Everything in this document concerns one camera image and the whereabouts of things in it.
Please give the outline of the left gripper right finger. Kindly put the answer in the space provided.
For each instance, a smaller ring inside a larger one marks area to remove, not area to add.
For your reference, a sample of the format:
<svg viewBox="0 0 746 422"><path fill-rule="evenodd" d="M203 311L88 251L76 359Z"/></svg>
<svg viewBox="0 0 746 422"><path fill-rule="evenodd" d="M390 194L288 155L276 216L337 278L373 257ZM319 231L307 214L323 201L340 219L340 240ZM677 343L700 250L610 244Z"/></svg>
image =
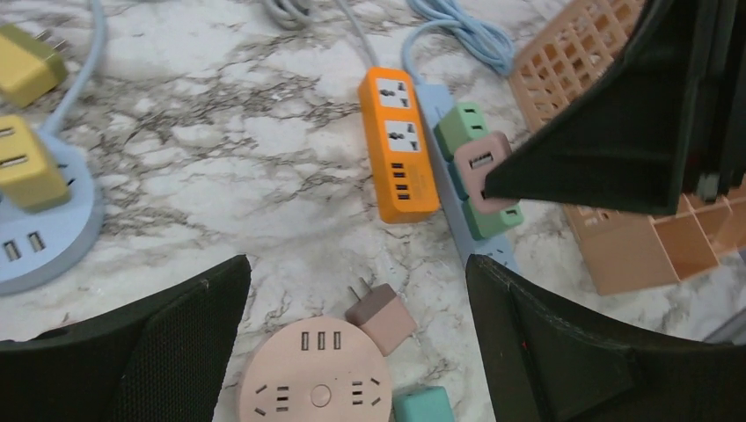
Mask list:
<svg viewBox="0 0 746 422"><path fill-rule="evenodd" d="M742 421L745 349L620 322L497 261L465 267L500 421Z"/></svg>

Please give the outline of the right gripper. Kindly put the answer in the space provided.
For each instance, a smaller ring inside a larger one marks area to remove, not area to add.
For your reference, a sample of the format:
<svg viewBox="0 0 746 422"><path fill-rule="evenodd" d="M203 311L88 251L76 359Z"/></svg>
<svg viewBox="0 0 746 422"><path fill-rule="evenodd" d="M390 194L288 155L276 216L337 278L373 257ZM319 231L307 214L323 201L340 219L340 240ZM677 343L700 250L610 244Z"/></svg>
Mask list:
<svg viewBox="0 0 746 422"><path fill-rule="evenodd" d="M671 215L742 183L744 1L573 1L511 83L532 135L487 198Z"/></svg>

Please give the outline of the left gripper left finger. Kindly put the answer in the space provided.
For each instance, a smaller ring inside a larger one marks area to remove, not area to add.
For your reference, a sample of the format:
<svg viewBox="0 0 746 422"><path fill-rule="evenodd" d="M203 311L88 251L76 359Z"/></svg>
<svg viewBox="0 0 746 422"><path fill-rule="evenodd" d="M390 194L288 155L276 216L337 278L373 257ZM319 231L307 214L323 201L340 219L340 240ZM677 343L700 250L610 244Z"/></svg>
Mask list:
<svg viewBox="0 0 746 422"><path fill-rule="evenodd" d="M1 344L4 421L210 421L251 285L237 255L105 314Z"/></svg>

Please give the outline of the pink plug adapter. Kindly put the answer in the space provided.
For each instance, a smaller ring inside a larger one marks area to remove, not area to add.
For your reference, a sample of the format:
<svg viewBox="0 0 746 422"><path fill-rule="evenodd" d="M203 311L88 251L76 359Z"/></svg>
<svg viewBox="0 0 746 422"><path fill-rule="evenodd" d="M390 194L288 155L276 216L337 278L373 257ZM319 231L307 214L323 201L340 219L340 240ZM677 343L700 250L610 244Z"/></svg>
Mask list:
<svg viewBox="0 0 746 422"><path fill-rule="evenodd" d="M486 176L511 153L508 138L500 131L469 141L454 153L454 163L464 189L481 214L494 214L518 203L515 199L488 198L485 194Z"/></svg>
<svg viewBox="0 0 746 422"><path fill-rule="evenodd" d="M345 318L368 335L381 354L388 357L416 331L417 323L388 283L372 287L364 278L359 281L365 292L359 295L349 287L356 303L345 312Z"/></svg>

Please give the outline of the green plug adapter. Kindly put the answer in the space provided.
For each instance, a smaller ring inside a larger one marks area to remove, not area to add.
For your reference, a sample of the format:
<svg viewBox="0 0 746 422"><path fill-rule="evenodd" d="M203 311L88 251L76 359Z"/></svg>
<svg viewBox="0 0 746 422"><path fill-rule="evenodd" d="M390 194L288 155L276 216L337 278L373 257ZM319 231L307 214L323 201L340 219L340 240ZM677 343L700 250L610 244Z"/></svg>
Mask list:
<svg viewBox="0 0 746 422"><path fill-rule="evenodd" d="M505 207L501 211L483 214L474 207L471 200L462 203L462 211L471 236L484 240L500 235L523 223L524 217L519 205Z"/></svg>
<svg viewBox="0 0 746 422"><path fill-rule="evenodd" d="M488 133L482 109L474 102L456 103L435 126L435 138L442 157L448 162L459 147Z"/></svg>

